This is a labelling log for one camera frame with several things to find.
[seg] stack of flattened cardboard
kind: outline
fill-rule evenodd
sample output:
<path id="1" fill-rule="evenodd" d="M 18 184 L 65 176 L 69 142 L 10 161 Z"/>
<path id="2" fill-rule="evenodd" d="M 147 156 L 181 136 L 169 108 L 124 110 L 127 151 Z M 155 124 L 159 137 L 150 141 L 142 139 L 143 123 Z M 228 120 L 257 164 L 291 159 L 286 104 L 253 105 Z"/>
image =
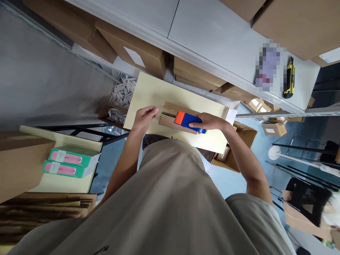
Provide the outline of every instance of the stack of flattened cardboard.
<path id="1" fill-rule="evenodd" d="M 96 30 L 97 18 L 64 0 L 23 0 L 24 4 L 69 39 L 113 63 L 117 57 Z"/>
<path id="2" fill-rule="evenodd" d="M 188 80 L 191 82 L 191 86 L 195 86 L 195 84 L 197 84 L 199 85 L 198 88 L 208 91 L 215 90 L 226 83 L 226 81 L 178 57 L 174 57 L 174 74 L 176 74 L 176 81 L 182 82 L 183 79 L 184 81 Z"/>
<path id="3" fill-rule="evenodd" d="M 96 28 L 125 62 L 164 79 L 169 63 L 165 51 L 103 21 L 96 21 Z"/>
<path id="4" fill-rule="evenodd" d="M 51 221 L 84 218 L 93 210 L 96 194 L 23 193 L 1 204 L 1 245 L 15 245 L 29 231 Z"/>
<path id="5" fill-rule="evenodd" d="M 265 124 L 262 124 L 263 131 L 268 136 L 284 136 L 287 134 L 286 126 L 279 120 L 270 120 Z"/>

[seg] white wall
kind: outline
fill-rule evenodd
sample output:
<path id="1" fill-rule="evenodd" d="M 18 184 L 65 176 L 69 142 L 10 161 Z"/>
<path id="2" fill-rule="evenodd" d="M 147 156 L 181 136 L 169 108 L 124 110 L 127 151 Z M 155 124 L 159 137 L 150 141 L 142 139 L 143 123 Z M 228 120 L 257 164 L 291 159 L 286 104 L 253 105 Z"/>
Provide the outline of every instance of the white wall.
<path id="1" fill-rule="evenodd" d="M 0 130 L 96 123 L 113 81 L 0 7 Z"/>

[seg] white cable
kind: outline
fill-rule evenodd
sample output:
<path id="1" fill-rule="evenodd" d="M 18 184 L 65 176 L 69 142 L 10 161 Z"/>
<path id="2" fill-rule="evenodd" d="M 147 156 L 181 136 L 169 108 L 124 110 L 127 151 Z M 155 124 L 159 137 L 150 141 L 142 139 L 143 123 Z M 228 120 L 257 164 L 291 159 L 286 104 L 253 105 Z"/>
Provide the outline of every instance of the white cable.
<path id="1" fill-rule="evenodd" d="M 308 222 L 308 221 L 304 221 L 304 220 L 297 219 L 297 218 L 295 218 L 295 217 L 289 215 L 288 213 L 286 213 L 286 211 L 284 211 L 284 213 L 287 214 L 289 217 L 295 219 L 295 220 L 302 221 L 302 222 L 307 223 L 307 224 L 310 224 L 310 225 L 314 225 L 313 223 L 310 223 L 310 222 Z M 333 228 L 330 228 L 330 227 L 327 228 L 327 227 L 321 227 L 321 226 L 318 227 L 318 228 L 324 228 L 324 229 L 328 229 L 328 230 L 332 230 L 332 229 L 333 229 Z"/>

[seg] black metal stand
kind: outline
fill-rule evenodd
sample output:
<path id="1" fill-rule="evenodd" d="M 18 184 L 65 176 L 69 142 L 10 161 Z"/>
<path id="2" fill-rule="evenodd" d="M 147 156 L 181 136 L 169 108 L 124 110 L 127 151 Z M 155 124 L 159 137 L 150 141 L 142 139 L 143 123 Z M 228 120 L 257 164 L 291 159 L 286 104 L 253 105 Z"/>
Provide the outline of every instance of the black metal stand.
<path id="1" fill-rule="evenodd" d="M 93 135 L 99 135 L 102 136 L 102 138 L 99 140 L 100 142 L 103 143 L 103 146 L 108 145 L 110 143 L 119 141 L 121 139 L 124 139 L 126 137 L 128 137 L 129 133 L 123 134 L 123 135 L 119 135 L 119 136 L 115 136 L 115 135 L 110 135 L 110 134 L 106 134 L 103 132 L 99 132 L 99 131 L 95 131 L 92 130 L 90 128 L 100 128 L 100 127 L 105 127 L 105 126 L 111 126 L 108 123 L 104 123 L 104 124 L 87 124 L 87 125 L 67 125 L 67 126 L 39 126 L 38 128 L 41 129 L 47 129 L 50 131 L 64 131 L 64 130 L 74 130 L 70 135 L 72 136 L 76 136 L 78 135 L 80 132 L 85 132 L 85 133 L 89 133 L 89 134 L 93 134 Z"/>

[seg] cardboard box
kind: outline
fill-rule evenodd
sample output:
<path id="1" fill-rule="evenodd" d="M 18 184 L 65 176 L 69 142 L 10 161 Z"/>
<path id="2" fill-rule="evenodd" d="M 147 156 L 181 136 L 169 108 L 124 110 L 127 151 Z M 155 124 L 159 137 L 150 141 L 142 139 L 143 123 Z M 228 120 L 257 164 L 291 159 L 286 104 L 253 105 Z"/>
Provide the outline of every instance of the cardboard box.
<path id="1" fill-rule="evenodd" d="M 115 108 L 115 109 L 118 109 L 120 110 L 122 113 L 124 114 L 128 114 L 127 113 L 127 109 L 125 108 L 122 108 L 120 106 L 117 106 L 115 104 L 111 104 L 111 103 L 106 103 L 103 105 L 102 109 L 100 110 L 99 114 L 98 114 L 98 119 L 103 121 L 103 122 L 106 122 L 108 124 L 111 124 L 112 126 L 116 126 L 116 127 L 119 127 L 120 129 L 124 129 L 126 131 L 130 131 L 129 129 L 125 129 L 123 128 L 124 126 L 124 123 L 116 123 L 116 122 L 113 122 L 111 120 L 108 120 L 106 117 L 109 117 L 109 114 L 108 114 L 108 111 L 110 108 Z"/>
<path id="2" fill-rule="evenodd" d="M 199 112 L 196 112 L 194 110 L 191 110 L 191 109 L 183 107 L 183 106 L 180 106 L 178 104 L 174 104 L 174 103 L 170 103 L 168 101 L 165 101 L 163 111 L 162 111 L 162 115 L 160 116 L 159 122 L 158 122 L 158 124 L 161 125 L 161 126 L 180 130 L 180 131 L 191 133 L 191 134 L 194 134 L 194 135 L 197 134 L 197 132 L 195 130 L 192 130 L 192 129 L 187 128 L 187 127 L 182 127 L 182 126 L 174 123 L 174 121 L 175 121 L 174 117 L 164 115 L 164 113 L 168 114 L 169 111 L 170 111 L 171 115 L 176 115 L 178 111 L 181 111 L 181 112 L 185 112 L 185 113 L 188 113 L 188 114 L 191 114 L 191 115 L 194 115 L 194 116 L 199 114 Z"/>
<path id="3" fill-rule="evenodd" d="M 263 131 L 269 136 L 284 136 L 287 134 L 286 126 L 283 123 L 265 123 L 262 124 Z"/>
<path id="4" fill-rule="evenodd" d="M 266 112 L 271 112 L 272 108 L 270 108 L 268 105 L 266 105 L 265 103 L 262 104 L 262 106 L 260 107 L 260 109 L 258 110 L 259 113 L 266 113 Z"/>
<path id="5" fill-rule="evenodd" d="M 0 133 L 0 203 L 36 187 L 55 141 L 23 132 Z"/>
<path id="6" fill-rule="evenodd" d="M 252 28 L 309 60 L 340 47 L 339 13 L 338 0 L 273 0 L 255 16 Z"/>
<path id="7" fill-rule="evenodd" d="M 311 108 L 313 106 L 314 102 L 315 102 L 315 99 L 313 97 L 311 97 L 308 101 L 307 108 Z"/>
<path id="8" fill-rule="evenodd" d="M 289 122 L 305 122 L 305 117 L 290 117 Z"/>
<path id="9" fill-rule="evenodd" d="M 222 85 L 220 88 L 212 91 L 212 93 L 235 101 L 247 101 L 256 98 L 256 96 L 254 96 L 253 94 L 240 89 L 239 87 L 236 87 L 231 83 L 226 83 Z"/>
<path id="10" fill-rule="evenodd" d="M 289 121 L 288 117 L 277 117 L 277 118 L 269 118 L 271 123 L 283 123 L 286 124 Z"/>
<path id="11" fill-rule="evenodd" d="M 250 109 L 253 110 L 253 112 L 258 112 L 259 109 L 262 107 L 264 104 L 263 100 L 260 98 L 254 98 L 251 100 L 247 100 L 244 102 L 246 106 L 248 106 Z"/>
<path id="12" fill-rule="evenodd" d="M 234 126 L 237 127 L 237 133 L 241 137 L 241 139 L 245 142 L 245 144 L 250 148 L 254 142 L 257 131 L 248 127 L 240 122 L 234 122 Z M 217 159 L 213 159 L 211 162 L 212 165 L 220 166 L 226 169 L 230 169 L 235 172 L 240 172 L 237 166 L 233 150 L 231 149 L 227 155 L 225 162 L 221 162 Z"/>
<path id="13" fill-rule="evenodd" d="M 215 158 L 219 161 L 225 162 L 229 151 L 230 151 L 230 147 L 227 146 L 226 149 L 224 150 L 224 153 L 223 154 L 217 153 Z"/>
<path id="14" fill-rule="evenodd" d="M 220 0 L 238 16 L 249 22 L 266 0 Z"/>
<path id="15" fill-rule="evenodd" d="M 96 158 L 96 162 L 92 163 L 88 167 L 45 160 L 44 166 L 42 167 L 42 172 L 47 174 L 63 175 L 67 177 L 83 178 L 93 172 L 95 169 L 95 164 L 99 160 L 99 156 L 100 154 L 94 156 L 94 158 Z"/>
<path id="16" fill-rule="evenodd" d="M 96 21 L 96 28 L 125 62 L 164 79 L 169 56 L 163 50 L 103 21 Z"/>
<path id="17" fill-rule="evenodd" d="M 266 105 L 268 105 L 268 106 L 272 109 L 272 112 L 276 112 L 276 111 L 281 110 L 280 107 L 278 107 L 278 106 L 276 106 L 276 105 L 274 105 L 274 104 L 272 104 L 272 103 L 270 103 L 270 102 L 264 101 L 264 103 L 265 103 Z"/>
<path id="18" fill-rule="evenodd" d="M 100 153 L 71 145 L 64 145 L 51 150 L 49 161 L 69 165 L 94 166 L 99 160 Z"/>
<path id="19" fill-rule="evenodd" d="M 96 30 L 95 16 L 64 0 L 23 0 L 23 3 L 75 43 L 110 63 L 116 59 L 116 52 Z"/>
<path id="20" fill-rule="evenodd" d="M 178 58 L 174 57 L 174 74 L 209 90 L 221 87 L 226 81 Z"/>
<path id="21" fill-rule="evenodd" d="M 210 89 L 206 88 L 206 87 L 203 87 L 201 85 L 198 85 L 196 83 L 193 83 L 192 81 L 188 80 L 188 79 L 185 79 L 181 76 L 178 76 L 177 74 L 175 75 L 175 81 L 177 82 L 180 82 L 180 83 L 184 83 L 186 85 L 190 85 L 190 86 L 193 86 L 193 87 L 196 87 L 198 89 L 202 89 L 202 90 L 206 90 L 206 91 L 210 91 Z"/>

